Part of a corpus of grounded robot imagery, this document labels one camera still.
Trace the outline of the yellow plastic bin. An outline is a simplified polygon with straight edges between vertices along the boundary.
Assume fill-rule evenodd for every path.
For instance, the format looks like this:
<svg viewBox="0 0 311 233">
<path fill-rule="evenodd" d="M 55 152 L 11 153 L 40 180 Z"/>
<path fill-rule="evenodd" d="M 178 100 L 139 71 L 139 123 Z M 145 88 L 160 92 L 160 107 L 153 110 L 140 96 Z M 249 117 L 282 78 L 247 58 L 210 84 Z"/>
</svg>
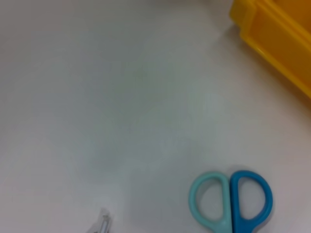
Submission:
<svg viewBox="0 0 311 233">
<path fill-rule="evenodd" d="M 311 0 L 234 0 L 230 17 L 242 40 L 311 99 Z"/>
</svg>

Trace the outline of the blue scissors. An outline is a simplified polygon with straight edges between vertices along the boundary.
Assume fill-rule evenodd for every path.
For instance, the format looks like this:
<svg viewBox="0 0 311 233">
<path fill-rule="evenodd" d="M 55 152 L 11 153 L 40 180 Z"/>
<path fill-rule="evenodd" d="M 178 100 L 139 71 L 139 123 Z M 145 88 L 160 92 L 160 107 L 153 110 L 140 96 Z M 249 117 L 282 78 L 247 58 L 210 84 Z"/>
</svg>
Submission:
<svg viewBox="0 0 311 233">
<path fill-rule="evenodd" d="M 239 181 L 247 178 L 259 184 L 265 195 L 262 210 L 252 219 L 242 217 L 239 201 Z M 217 180 L 222 186 L 223 216 L 219 220 L 210 220 L 204 217 L 197 203 L 197 192 L 200 186 L 209 181 Z M 252 233 L 262 225 L 273 209 L 273 193 L 266 180 L 259 174 L 249 170 L 234 172 L 230 178 L 221 172 L 207 172 L 198 176 L 189 190 L 188 204 L 193 218 L 213 233 Z"/>
</svg>

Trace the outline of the white grey pen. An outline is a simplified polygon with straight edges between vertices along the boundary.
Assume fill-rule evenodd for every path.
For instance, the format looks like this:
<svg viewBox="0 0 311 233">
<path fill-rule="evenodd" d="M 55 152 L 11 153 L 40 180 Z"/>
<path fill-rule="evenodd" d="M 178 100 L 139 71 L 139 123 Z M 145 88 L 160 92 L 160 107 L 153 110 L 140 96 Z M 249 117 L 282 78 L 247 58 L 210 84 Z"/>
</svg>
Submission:
<svg viewBox="0 0 311 233">
<path fill-rule="evenodd" d="M 86 233 L 110 233 L 111 224 L 112 216 L 110 212 L 107 209 L 102 208 L 98 219 Z"/>
</svg>

